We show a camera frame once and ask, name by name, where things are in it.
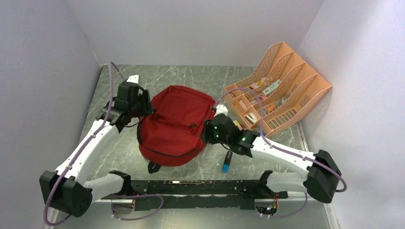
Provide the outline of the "red student backpack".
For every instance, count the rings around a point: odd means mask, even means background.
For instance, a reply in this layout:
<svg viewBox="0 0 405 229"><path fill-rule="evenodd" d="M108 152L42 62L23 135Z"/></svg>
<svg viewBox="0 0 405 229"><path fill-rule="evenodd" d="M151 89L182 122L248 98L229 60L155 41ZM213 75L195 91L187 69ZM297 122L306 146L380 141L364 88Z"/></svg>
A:
<svg viewBox="0 0 405 229"><path fill-rule="evenodd" d="M215 100L200 91L171 85L151 100L154 113L137 126L140 153L149 161L148 172L188 163L205 147L200 134L205 120L214 117Z"/></svg>

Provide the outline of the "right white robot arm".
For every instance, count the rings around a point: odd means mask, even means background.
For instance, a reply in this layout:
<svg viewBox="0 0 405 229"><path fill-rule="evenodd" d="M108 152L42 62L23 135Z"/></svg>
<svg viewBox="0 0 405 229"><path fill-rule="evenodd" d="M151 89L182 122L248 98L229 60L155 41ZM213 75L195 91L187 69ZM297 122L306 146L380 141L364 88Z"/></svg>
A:
<svg viewBox="0 0 405 229"><path fill-rule="evenodd" d="M337 192L344 192L344 182L337 164L325 150L317 153L300 151L285 146L252 130L240 130L225 114L205 120L201 139L206 144L227 145L235 154L257 157L276 162L291 170L290 173L271 172L258 184L258 192L268 198L274 193L292 191L307 193L322 203L331 203Z"/></svg>

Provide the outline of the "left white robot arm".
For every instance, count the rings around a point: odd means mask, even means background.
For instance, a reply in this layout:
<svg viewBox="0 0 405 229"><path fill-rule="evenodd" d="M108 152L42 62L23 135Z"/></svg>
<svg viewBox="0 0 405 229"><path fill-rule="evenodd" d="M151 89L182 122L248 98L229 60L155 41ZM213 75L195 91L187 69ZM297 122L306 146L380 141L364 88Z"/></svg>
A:
<svg viewBox="0 0 405 229"><path fill-rule="evenodd" d="M82 216L92 203L109 195L127 198L133 193L130 175L111 171L102 178L87 180L87 174L107 143L133 118L153 114L148 90L134 82L122 82L117 95L100 109L86 137L53 172L39 178L45 202L44 216L54 208L73 217Z"/></svg>

